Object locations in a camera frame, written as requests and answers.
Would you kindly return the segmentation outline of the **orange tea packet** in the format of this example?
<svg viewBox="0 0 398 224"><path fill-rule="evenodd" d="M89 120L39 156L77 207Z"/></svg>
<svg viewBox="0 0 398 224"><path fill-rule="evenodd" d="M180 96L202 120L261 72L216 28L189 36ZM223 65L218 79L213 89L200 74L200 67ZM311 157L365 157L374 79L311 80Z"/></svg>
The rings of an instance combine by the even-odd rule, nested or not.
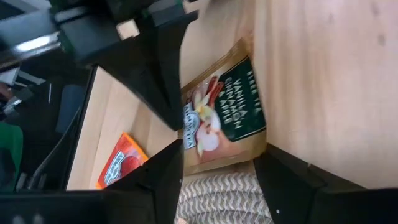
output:
<svg viewBox="0 0 398 224"><path fill-rule="evenodd" d="M142 166L149 157L127 133L122 133L98 180L96 189L104 189Z"/></svg>

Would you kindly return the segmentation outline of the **green object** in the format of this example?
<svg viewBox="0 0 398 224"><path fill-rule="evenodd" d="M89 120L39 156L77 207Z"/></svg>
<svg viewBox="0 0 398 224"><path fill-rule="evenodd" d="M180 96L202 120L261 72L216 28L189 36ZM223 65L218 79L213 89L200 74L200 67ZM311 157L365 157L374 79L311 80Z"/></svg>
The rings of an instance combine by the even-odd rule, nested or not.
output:
<svg viewBox="0 0 398 224"><path fill-rule="evenodd" d="M21 166L23 132L20 127L0 122L0 192L12 192Z"/></svg>

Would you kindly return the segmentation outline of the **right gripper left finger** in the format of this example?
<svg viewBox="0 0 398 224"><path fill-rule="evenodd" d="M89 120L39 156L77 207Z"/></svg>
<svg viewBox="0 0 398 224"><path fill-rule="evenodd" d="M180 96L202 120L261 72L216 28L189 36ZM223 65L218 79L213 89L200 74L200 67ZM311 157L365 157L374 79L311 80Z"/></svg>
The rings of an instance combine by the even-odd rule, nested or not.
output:
<svg viewBox="0 0 398 224"><path fill-rule="evenodd" d="M182 176L183 143L178 139L105 188L107 224L174 224Z"/></svg>

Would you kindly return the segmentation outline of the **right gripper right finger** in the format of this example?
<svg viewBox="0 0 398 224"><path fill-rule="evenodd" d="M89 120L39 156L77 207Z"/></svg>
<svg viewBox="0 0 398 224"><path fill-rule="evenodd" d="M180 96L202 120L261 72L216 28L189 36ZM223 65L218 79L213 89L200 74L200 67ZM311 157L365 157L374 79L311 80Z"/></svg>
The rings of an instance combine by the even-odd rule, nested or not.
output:
<svg viewBox="0 0 398 224"><path fill-rule="evenodd" d="M268 144L254 167L274 224L308 224L315 194L326 185L309 163Z"/></svg>

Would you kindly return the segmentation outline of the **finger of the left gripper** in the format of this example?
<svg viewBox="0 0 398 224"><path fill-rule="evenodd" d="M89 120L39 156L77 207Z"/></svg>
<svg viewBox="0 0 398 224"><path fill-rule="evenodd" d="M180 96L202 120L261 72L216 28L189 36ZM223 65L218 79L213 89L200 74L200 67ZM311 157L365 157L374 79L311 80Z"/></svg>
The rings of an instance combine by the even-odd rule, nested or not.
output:
<svg viewBox="0 0 398 224"><path fill-rule="evenodd" d="M170 129L183 126L180 49L197 12L182 13L155 25L151 17L137 21L140 34L113 44L93 57L140 98Z"/></svg>

